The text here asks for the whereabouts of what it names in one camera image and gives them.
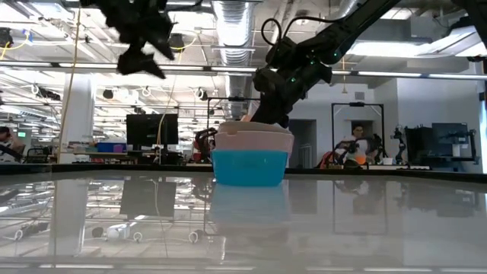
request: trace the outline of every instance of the cable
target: cable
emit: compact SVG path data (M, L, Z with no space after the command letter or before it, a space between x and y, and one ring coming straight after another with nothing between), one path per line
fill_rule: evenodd
M165 12L190 11L192 8L196 8L196 7L201 6L202 3L203 3L203 0L197 0L196 3L194 3L193 5L183 6L183 7L179 7L179 8L173 8L172 10L166 10Z
M181 63L181 58L183 56L183 53L180 53L180 56L177 60L177 64L179 65ZM164 109L164 113L162 114L161 121L159 122L159 127L158 127L158 138L156 141L156 145L159 146L161 144L161 128L162 128L162 123L164 122L164 117L166 116L167 109L169 109L170 105L170 99L173 97L173 92L174 92L174 86L176 85L176 79L177 75L174 76L174 81L173 81L173 87L171 88L170 94L169 94L169 100L167 101L166 108ZM159 154L159 163L161 162L161 154Z
M7 52L8 45L10 45L10 42L5 44L5 48L3 48L2 55L0 56L0 60L3 60L3 56L5 56L5 53Z
M264 33L264 29L266 28L266 25L269 22L274 22L274 24L277 27L277 30L279 32L279 35L277 36L277 41L278 42L282 38L282 27L281 27L281 24L276 19L274 19L274 18L268 18L267 20L264 21L264 23L262 24L262 27L260 28L260 34L262 35L262 38L264 39L264 41L266 41L266 43L268 43L269 45L274 46L275 44L273 42L267 40L266 34Z
M168 258L169 257L169 253L167 252L166 231L164 231L164 225L162 224L161 214L159 212L159 206L158 206L159 183L156 183L154 180L152 180L152 183L154 183L155 211L158 214L159 224L161 225L162 240L164 241L164 248L166 249L166 258Z
M68 87L68 94L66 98L65 107L62 108L62 117L61 117L61 129L59 131L59 146L58 146L58 153L57 153L57 163L61 160L61 148L62 148L62 132L64 130L64 125L66 122L66 116L68 113L69 107L69 99L71 98L71 89L73 88L73 80L75 77L75 70L76 70L76 62L78 61L78 38L79 38L79 26L81 25L81 6L78 8L78 22L76 23L76 37L75 37L75 56L73 58L73 68L71 70L71 77L69 79L69 87Z
M321 22L321 23L340 23L343 20L345 20L345 17L339 18L339 19L334 19L334 20L329 20L329 19L322 19L322 18L316 18L312 16L297 16L295 18L292 18L291 21L289 21L288 27L286 27L285 32L283 33L283 36L285 37L286 34L288 34L289 29L291 28L291 25L298 20L309 20L309 21L316 21L316 22Z
M171 47L171 49L174 49L174 50L183 50L183 49L185 49L187 47L192 46L195 42L196 42L196 37L193 38L193 41L191 41L191 43L189 43L189 44L187 44L185 46L181 46L181 47L178 47L178 48L177 47Z
M260 34L262 35L262 38L264 39L264 41L266 41L266 43L268 43L269 45L271 46L275 46L276 48L279 47L279 44L280 42L282 41L282 38L284 38L286 36L286 34L288 34L289 32L289 29L291 28L291 25L295 22L295 21L298 21L298 20L309 20L309 21L318 21L318 22L322 22L322 23L339 23L341 21L343 21L346 17L343 17L343 18L339 18L339 19L335 19L335 20L328 20L328 19L322 19L322 18L316 18L316 17L311 17L311 16L297 16L295 18L292 18L291 21L289 21L289 24L288 26L286 27L286 30L284 33L282 33L282 26L281 24L274 18L268 18L267 20L264 21L264 23L262 24L262 27L260 28ZM277 38L277 41L275 43L269 41L266 37L266 35L264 34L264 28L265 26L269 23L269 22L274 22L274 24L276 25L277 29L278 29L278 32L279 32L279 35L278 35L278 38ZM274 60L274 57L275 57L275 54L276 54L277 51L273 51L273 54L272 56L269 58L269 62L267 62L267 66L269 66L269 64L272 64L272 61Z
M438 20L438 18L433 17L433 21L435 21L435 22L436 22L436 24L438 24L440 27L446 28L447 30L448 30L448 29L450 29L450 27L443 25L443 24L442 24L442 23L441 23L441 22Z

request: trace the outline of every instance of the reflective table surface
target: reflective table surface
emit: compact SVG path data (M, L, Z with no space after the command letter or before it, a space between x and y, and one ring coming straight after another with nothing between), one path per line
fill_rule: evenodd
M212 175L0 176L0 273L487 272L482 184Z

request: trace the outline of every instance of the white column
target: white column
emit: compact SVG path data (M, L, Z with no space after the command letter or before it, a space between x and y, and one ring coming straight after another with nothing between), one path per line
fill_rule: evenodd
M87 179L57 182L55 208L51 211L49 255L76 256L81 252L89 183Z
M75 75L71 96L68 90L71 75L65 76L63 109L67 108L63 126L63 148L70 141L87 141L93 134L93 115L96 97L96 81L92 75ZM61 154L60 163L70 164L74 155ZM54 208L49 235L49 254L76 256L81 252L84 240L84 219L88 200L89 179L60 180L56 182Z
M97 95L96 79L93 75L75 74L68 100L71 75L66 74L62 107L67 107L65 125L62 130L62 144L65 148L70 141L87 141L85 136L93 135L94 104ZM75 161L74 155L61 154L60 164Z

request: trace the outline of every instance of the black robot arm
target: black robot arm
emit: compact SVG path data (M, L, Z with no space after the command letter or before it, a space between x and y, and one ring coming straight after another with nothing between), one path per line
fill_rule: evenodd
M279 123L287 119L293 105L320 80L331 82L332 70L352 47L355 40L400 0L369 0L348 17L332 23L315 37L294 43L278 39L267 53L265 68L253 79L261 92L260 106L252 121ZM487 43L487 1L452 0L464 8L484 43Z

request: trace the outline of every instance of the doorway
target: doorway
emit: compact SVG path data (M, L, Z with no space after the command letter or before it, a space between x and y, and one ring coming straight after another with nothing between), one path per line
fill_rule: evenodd
M292 119L289 131L294 135L290 168L313 168L317 162L317 121Z

